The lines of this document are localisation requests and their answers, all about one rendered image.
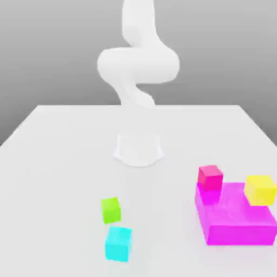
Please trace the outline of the small green cube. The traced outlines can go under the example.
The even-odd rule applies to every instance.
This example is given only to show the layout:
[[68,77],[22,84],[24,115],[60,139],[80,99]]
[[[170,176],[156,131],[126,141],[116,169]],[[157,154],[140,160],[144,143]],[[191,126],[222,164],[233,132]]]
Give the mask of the small green cube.
[[101,211],[104,224],[121,221],[121,207],[117,197],[102,199]]

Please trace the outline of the small pink cube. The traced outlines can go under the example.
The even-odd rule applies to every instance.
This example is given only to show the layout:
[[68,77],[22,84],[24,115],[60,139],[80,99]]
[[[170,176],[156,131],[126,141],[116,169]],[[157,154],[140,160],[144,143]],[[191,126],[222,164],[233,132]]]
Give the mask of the small pink cube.
[[204,190],[221,190],[223,173],[216,165],[200,166],[197,182]]

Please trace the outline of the small cyan cube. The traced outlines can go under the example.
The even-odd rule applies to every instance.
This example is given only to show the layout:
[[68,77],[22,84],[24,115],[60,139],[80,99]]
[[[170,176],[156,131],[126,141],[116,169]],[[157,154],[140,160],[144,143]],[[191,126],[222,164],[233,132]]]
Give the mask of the small cyan cube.
[[111,226],[105,240],[107,260],[128,262],[132,248],[132,229]]

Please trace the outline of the small yellow cube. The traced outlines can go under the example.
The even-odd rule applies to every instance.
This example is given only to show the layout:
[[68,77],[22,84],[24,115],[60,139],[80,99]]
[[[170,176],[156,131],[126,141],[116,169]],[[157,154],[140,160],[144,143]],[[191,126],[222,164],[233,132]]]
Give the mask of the small yellow cube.
[[269,175],[248,175],[244,194],[251,206],[272,206],[277,185]]

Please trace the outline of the large magenta box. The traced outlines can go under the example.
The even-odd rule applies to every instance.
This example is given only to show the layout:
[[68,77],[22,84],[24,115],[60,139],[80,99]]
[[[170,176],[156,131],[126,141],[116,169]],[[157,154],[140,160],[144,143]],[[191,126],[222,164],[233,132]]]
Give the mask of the large magenta box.
[[251,206],[245,184],[225,182],[220,190],[205,190],[196,184],[195,205],[208,245],[271,246],[277,236],[277,221],[267,206]]

